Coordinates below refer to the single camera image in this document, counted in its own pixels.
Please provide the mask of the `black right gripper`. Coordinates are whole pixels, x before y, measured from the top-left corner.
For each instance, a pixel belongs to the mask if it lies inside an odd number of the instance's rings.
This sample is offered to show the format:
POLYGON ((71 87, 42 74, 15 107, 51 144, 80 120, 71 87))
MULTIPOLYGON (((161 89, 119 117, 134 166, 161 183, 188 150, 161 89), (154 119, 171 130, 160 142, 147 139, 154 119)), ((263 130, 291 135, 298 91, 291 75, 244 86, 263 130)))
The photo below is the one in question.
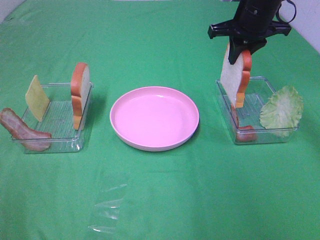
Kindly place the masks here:
POLYGON ((289 23, 274 20, 281 4, 280 0, 241 0, 233 19, 211 24, 208 36, 210 39, 229 37, 228 60, 235 64, 244 50, 248 49, 253 55, 267 44, 266 38, 290 33, 289 23))

